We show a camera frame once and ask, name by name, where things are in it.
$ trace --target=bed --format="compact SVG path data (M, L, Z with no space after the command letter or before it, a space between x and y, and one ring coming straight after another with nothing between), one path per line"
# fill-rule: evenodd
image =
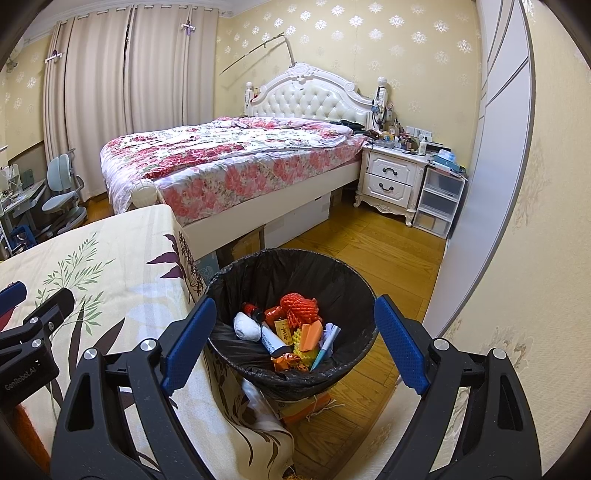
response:
M51 392L37 391L17 411L21 441L45 467L56 415L82 353L90 347L103 354L123 352L143 339L158 338L171 322L187 316L205 290L186 234L166 205L67 232L6 260L0 274L4 286L22 281L27 288L25 302L0 330L22 325L36 305L62 286L76 301L74 313L51 338L60 370ZM154 466L133 396L129 391L122 395L136 448ZM239 382L207 349L186 387L172 399L189 439L216 478L280 480L291 464L289 432L261 394Z
M128 135L101 151L115 213L170 205L200 258L359 178L372 100L355 84L298 63L245 94L246 118Z

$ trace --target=floral bedspread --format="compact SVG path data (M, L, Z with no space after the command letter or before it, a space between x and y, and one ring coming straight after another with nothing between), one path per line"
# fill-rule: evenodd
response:
M127 135L101 151L115 213L131 204L134 181L154 180L188 225L354 159L365 137L300 118L221 118L196 127Z

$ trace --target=chair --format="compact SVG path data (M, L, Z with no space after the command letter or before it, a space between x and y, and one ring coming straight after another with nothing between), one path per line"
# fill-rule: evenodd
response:
M43 204L44 213L64 212L55 222L43 229L48 236L61 235L79 226L86 218L86 208L78 205L79 192L84 188L84 181L74 175L72 163L74 148L67 154L60 155L49 162L47 184L58 195Z

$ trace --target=black garbage bag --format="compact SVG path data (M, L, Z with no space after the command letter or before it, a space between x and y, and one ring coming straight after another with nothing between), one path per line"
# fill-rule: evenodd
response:
M234 316L243 302L266 310L292 292L316 299L323 323L341 328L332 357L325 357L314 372L275 372L260 342L240 340L234 332ZM314 252L272 248L243 257L215 275L205 295L217 305L212 348L275 400L297 401L326 391L369 352L378 334L375 295L368 283L344 262Z

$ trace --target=under-bed storage box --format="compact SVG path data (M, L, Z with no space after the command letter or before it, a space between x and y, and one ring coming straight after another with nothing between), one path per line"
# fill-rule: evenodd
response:
M330 193L302 205L265 225L265 247L280 247L319 223L328 220Z

